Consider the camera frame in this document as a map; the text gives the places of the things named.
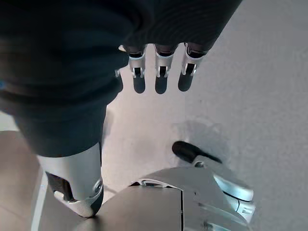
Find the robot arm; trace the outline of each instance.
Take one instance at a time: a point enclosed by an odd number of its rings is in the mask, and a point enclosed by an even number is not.
[[[145,46],[156,46],[156,86],[186,43],[179,89],[191,85],[241,0],[34,1],[0,6],[0,109],[14,116],[54,195],[82,217],[103,200],[101,137],[106,106],[129,62],[145,89]],[[118,50],[124,45],[126,53]]]

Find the silver robotic finger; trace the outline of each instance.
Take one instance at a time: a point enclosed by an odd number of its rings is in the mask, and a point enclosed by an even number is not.
[[[185,53],[178,84],[179,90],[187,91],[191,87],[192,78],[207,52],[201,45],[194,43],[185,44]]]
[[[155,90],[158,94],[165,93],[167,89],[167,78],[171,68],[173,54],[177,46],[178,45],[166,46],[155,44]]]
[[[129,67],[133,75],[134,89],[141,94],[145,90],[145,49],[146,45],[141,47],[124,46],[125,51],[129,54]]]

